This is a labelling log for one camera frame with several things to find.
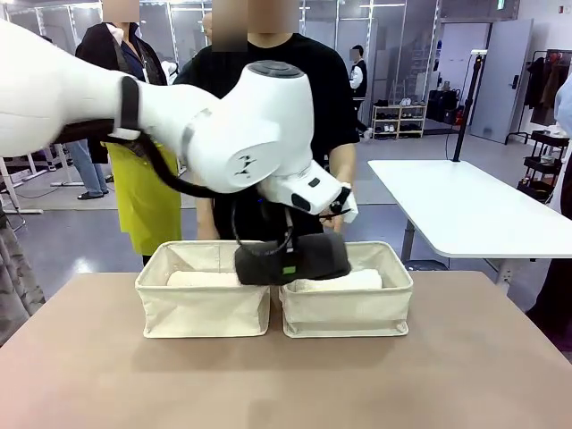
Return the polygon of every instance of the shoe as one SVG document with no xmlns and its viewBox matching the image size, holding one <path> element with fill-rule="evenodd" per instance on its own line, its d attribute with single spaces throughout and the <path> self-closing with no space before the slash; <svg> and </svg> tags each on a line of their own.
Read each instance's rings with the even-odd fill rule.
<svg viewBox="0 0 572 429">
<path fill-rule="evenodd" d="M 89 192 L 85 192 L 85 193 L 79 195 L 78 199 L 81 201 L 87 201 L 88 199 L 99 199 L 99 198 L 103 198 L 103 197 L 104 197 L 104 194 L 101 194 L 101 195 L 94 197 Z"/>
</svg>

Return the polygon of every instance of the ceiling light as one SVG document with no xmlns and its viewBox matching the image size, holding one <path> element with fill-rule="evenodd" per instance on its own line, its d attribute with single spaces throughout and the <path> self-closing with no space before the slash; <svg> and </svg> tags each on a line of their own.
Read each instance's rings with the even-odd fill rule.
<svg viewBox="0 0 572 429">
<path fill-rule="evenodd" d="M 390 4 L 362 4 L 359 7 L 401 7 L 405 3 L 390 3 Z"/>
</svg>

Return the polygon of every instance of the black strap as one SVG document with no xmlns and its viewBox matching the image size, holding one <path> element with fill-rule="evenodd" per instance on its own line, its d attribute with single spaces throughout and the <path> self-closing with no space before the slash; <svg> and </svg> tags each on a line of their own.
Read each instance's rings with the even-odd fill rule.
<svg viewBox="0 0 572 429">
<path fill-rule="evenodd" d="M 122 109 L 119 128 L 139 130 L 139 85 L 133 78 L 122 79 Z"/>
</svg>

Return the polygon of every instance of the white shelf unit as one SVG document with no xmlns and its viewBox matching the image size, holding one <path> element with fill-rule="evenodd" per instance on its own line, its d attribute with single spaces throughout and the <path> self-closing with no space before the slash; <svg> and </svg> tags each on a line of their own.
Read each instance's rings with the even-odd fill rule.
<svg viewBox="0 0 572 429">
<path fill-rule="evenodd" d="M 377 114 L 380 112 L 389 111 L 388 114 L 397 115 L 396 119 L 377 119 Z M 394 136 L 395 139 L 400 138 L 400 134 L 411 135 L 419 134 L 423 136 L 425 129 L 425 116 L 427 113 L 427 105 L 387 105 L 385 107 L 374 106 L 374 114 L 372 115 L 372 128 L 374 129 L 375 136 Z M 412 114 L 412 118 L 404 118 L 404 114 Z M 419 127 L 421 130 L 402 130 L 402 123 L 416 123 L 420 122 Z M 395 132 L 376 131 L 377 123 L 388 124 L 391 123 L 395 127 Z"/>
</svg>

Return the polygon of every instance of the yellow apron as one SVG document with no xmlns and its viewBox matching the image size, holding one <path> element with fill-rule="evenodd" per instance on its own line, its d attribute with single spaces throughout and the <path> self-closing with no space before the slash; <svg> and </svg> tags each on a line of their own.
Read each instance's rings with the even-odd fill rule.
<svg viewBox="0 0 572 429">
<path fill-rule="evenodd" d="M 115 196 L 122 232 L 140 255 L 153 255 L 166 241 L 181 240 L 181 194 L 165 185 L 151 164 L 129 149 L 107 143 L 115 179 Z M 158 146 L 171 171 L 176 156 Z"/>
</svg>

